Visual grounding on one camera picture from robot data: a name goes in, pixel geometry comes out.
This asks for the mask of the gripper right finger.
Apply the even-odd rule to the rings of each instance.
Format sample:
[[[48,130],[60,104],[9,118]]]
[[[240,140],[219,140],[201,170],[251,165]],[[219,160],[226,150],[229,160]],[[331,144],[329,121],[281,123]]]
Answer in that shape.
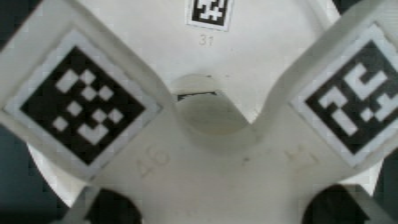
[[[316,194],[300,224],[398,224],[359,184],[336,184]]]

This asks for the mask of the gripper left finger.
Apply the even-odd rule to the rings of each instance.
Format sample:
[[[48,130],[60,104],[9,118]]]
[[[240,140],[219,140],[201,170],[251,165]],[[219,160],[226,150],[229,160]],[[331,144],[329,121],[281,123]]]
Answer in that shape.
[[[123,194],[107,188],[87,186],[55,224],[142,224],[142,214]]]

